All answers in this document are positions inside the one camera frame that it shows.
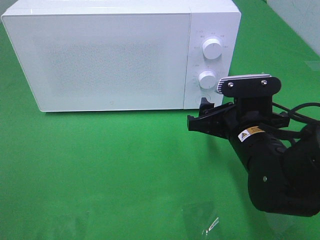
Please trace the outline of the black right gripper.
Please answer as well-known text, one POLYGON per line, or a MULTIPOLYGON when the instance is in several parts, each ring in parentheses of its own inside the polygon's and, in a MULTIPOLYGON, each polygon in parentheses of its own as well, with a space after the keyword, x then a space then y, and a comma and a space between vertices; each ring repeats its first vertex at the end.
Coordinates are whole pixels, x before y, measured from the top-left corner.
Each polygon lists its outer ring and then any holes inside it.
POLYGON ((287 114, 272 112, 271 117, 263 117, 255 111, 248 112, 243 117, 237 116, 235 102, 228 102, 215 106, 201 98, 199 116, 187 116, 187 129, 191 132, 205 133, 222 139, 232 141, 237 138, 243 142, 254 133, 262 133, 260 125, 272 127, 276 130, 289 126, 290 119, 287 114))

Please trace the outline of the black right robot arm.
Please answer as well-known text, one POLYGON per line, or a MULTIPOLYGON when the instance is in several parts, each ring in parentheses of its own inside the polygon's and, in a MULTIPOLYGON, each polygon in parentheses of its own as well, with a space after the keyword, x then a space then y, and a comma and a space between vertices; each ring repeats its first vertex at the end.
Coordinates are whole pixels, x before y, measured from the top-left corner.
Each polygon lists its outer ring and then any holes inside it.
POLYGON ((311 217, 320 211, 320 123, 269 97, 237 99, 220 106, 202 99, 189 131, 231 144, 248 174, 254 207, 267 213, 311 217))

